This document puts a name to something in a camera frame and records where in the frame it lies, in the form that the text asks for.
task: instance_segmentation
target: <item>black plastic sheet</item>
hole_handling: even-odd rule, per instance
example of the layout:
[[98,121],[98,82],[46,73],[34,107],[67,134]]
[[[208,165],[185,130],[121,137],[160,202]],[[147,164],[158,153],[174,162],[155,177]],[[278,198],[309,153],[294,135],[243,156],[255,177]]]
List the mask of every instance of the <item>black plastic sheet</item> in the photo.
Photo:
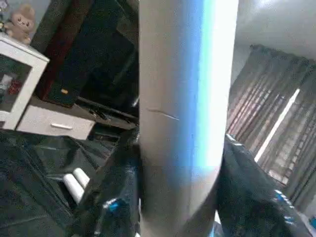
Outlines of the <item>black plastic sheet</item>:
[[124,134],[89,182],[69,237],[135,237],[138,229],[138,130]]
[[226,237],[310,237],[295,208],[252,154],[226,137],[218,213]]
[[69,137],[0,131],[0,236],[64,236],[75,205],[63,175],[80,167],[93,176],[112,148]]

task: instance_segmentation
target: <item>red object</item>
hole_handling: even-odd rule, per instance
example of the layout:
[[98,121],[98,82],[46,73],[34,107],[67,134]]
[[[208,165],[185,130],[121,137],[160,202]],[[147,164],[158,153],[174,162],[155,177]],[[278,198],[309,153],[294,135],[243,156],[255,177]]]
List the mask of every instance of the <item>red object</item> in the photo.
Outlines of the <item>red object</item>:
[[11,86],[8,89],[8,94],[9,95],[15,95],[20,92],[22,88],[22,83],[19,80],[12,80]]

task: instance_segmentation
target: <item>white tube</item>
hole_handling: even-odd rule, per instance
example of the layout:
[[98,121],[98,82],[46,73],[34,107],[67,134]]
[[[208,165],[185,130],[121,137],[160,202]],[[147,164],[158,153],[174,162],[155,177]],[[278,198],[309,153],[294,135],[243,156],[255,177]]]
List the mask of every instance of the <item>white tube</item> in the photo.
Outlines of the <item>white tube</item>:
[[237,7],[238,0],[140,0],[142,236],[209,235]]
[[73,171],[73,175],[80,185],[85,189],[90,181],[90,178],[86,175],[86,173],[82,169],[77,168]]
[[78,204],[84,193],[83,188],[72,174],[66,174],[63,180],[69,193],[71,194],[75,202]]

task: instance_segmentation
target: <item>stuffed teddy bear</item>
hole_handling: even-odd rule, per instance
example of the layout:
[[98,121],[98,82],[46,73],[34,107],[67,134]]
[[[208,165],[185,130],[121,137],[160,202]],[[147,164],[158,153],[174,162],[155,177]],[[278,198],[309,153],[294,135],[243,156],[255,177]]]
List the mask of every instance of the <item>stuffed teddy bear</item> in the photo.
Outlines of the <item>stuffed teddy bear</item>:
[[24,44],[30,44],[29,32],[35,26],[35,10],[29,4],[22,4],[19,9],[12,13],[11,22],[4,25],[6,33],[21,41]]

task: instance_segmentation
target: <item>gray curtain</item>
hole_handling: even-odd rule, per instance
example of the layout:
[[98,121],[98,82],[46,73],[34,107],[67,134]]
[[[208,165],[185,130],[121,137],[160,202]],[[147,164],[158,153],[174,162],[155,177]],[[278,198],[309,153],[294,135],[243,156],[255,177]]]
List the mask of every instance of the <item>gray curtain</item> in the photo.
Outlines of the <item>gray curtain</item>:
[[230,91],[227,133],[256,155],[290,97],[310,71],[311,66],[305,58],[261,45],[252,46]]
[[300,211],[316,192],[316,64],[305,64],[300,92],[258,162]]

